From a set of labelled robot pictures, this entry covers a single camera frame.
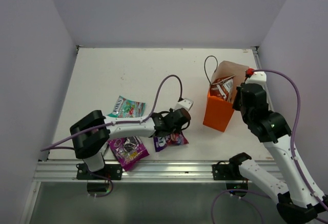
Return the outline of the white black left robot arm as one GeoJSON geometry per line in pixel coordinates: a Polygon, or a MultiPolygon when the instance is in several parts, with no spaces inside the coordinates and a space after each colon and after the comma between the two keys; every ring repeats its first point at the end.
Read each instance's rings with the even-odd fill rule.
{"type": "Polygon", "coordinates": [[[190,121],[186,108],[134,118],[104,116],[100,110],[94,110],[71,126],[70,139],[76,158],[84,161],[93,178],[101,179],[106,175],[107,167],[100,149],[108,140],[135,136],[165,137],[181,131],[190,121]]]}

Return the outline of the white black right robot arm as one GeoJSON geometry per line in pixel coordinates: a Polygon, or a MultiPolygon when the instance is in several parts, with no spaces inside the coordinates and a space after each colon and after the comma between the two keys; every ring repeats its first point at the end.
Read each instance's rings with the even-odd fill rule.
{"type": "Polygon", "coordinates": [[[308,223],[327,207],[327,195],[316,185],[295,146],[292,132],[284,117],[269,110],[267,94],[255,83],[237,87],[233,108],[269,151],[283,180],[259,166],[248,154],[240,153],[229,160],[228,173],[234,179],[246,178],[260,188],[276,205],[286,223],[308,223]]]}

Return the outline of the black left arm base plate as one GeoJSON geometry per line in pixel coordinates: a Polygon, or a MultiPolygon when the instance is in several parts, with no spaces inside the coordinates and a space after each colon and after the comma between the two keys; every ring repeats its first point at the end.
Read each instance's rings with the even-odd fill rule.
{"type": "Polygon", "coordinates": [[[87,170],[85,163],[77,164],[77,176],[78,180],[100,180],[100,179],[111,179],[121,180],[122,178],[122,167],[120,164],[105,164],[105,167],[99,171],[90,173],[87,170]]]}

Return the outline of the red brown snack bag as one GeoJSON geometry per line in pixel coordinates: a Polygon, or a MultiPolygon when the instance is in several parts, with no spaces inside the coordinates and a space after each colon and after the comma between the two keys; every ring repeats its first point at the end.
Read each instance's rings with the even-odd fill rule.
{"type": "Polygon", "coordinates": [[[235,75],[212,78],[209,94],[224,101],[231,102],[235,75]]]}

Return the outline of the purple Fox's candy bag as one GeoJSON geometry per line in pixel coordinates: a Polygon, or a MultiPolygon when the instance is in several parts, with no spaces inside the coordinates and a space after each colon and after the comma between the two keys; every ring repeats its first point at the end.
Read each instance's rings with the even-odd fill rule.
{"type": "Polygon", "coordinates": [[[182,132],[173,133],[165,137],[154,137],[155,152],[160,152],[168,146],[181,146],[189,144],[182,132]]]}

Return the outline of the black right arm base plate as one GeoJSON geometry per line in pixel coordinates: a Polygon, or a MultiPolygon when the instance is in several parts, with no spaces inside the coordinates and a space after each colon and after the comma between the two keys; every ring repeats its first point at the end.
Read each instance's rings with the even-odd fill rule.
{"type": "Polygon", "coordinates": [[[212,165],[212,176],[214,180],[244,180],[237,165],[224,161],[219,161],[212,165]]]}

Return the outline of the orange paper bag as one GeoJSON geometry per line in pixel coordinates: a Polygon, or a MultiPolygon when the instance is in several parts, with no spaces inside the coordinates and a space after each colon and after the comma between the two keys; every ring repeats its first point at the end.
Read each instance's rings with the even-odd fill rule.
{"type": "Polygon", "coordinates": [[[207,93],[206,110],[203,118],[203,125],[212,129],[224,132],[234,113],[233,102],[236,96],[236,88],[245,79],[245,72],[249,67],[230,61],[216,63],[216,69],[211,75],[207,75],[209,88],[212,78],[235,75],[232,101],[227,102],[218,97],[210,96],[209,89],[207,93]]]}

